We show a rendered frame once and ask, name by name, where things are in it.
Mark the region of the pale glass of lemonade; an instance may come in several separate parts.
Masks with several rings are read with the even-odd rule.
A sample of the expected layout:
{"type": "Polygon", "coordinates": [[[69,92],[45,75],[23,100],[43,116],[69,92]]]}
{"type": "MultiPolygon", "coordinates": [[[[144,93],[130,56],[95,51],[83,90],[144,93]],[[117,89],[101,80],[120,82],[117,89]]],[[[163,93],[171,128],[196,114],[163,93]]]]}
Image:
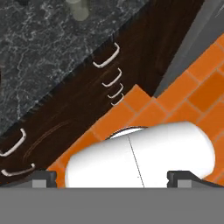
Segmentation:
{"type": "Polygon", "coordinates": [[[66,3],[75,20],[84,21],[88,18],[88,0],[66,0],[66,3]]]}

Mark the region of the dark wooden drawer cabinet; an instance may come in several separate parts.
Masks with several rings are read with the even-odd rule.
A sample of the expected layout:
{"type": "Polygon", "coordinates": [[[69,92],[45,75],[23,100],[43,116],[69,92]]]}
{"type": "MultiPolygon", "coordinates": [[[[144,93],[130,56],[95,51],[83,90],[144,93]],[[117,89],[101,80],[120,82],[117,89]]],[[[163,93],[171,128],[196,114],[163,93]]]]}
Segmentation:
{"type": "Polygon", "coordinates": [[[0,187],[49,171],[122,95],[153,95],[205,0],[90,0],[74,20],[65,0],[0,0],[0,187]],[[117,57],[97,68],[120,46],[117,57]],[[122,70],[122,77],[110,83],[122,70]],[[34,171],[5,177],[1,170],[34,171]]]}

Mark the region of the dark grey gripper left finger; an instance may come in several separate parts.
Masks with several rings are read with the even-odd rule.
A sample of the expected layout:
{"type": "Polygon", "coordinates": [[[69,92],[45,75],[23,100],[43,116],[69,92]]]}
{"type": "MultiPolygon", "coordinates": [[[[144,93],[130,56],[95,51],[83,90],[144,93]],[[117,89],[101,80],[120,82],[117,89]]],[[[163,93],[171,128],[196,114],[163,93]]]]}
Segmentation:
{"type": "Polygon", "coordinates": [[[31,175],[14,181],[9,184],[4,184],[3,187],[16,188],[56,188],[57,172],[56,171],[34,171],[31,175]]]}

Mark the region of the grey appliance panel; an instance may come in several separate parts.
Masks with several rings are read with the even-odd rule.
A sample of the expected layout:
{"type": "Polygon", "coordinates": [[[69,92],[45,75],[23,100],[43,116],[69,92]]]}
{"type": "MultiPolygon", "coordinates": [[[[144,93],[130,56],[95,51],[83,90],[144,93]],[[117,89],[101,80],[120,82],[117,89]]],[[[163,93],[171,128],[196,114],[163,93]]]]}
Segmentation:
{"type": "Polygon", "coordinates": [[[224,0],[205,0],[153,95],[160,96],[223,33],[224,0]]]}

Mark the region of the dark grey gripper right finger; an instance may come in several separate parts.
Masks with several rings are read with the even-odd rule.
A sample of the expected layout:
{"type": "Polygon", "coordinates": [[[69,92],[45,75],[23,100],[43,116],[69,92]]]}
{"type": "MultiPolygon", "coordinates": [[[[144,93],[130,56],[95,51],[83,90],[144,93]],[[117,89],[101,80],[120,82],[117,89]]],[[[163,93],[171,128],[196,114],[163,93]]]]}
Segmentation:
{"type": "Polygon", "coordinates": [[[219,188],[218,184],[198,178],[190,171],[168,171],[168,188],[219,188]]]}

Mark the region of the white rounded cylinder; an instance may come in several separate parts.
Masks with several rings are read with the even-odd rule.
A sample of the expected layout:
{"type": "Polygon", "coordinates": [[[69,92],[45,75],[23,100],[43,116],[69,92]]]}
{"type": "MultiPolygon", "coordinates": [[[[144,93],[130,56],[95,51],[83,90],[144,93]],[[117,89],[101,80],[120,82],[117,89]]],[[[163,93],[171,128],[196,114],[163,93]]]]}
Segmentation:
{"type": "Polygon", "coordinates": [[[203,179],[215,167],[209,137],[191,122],[123,129],[72,155],[65,185],[70,188],[165,188],[168,171],[203,179]]]}

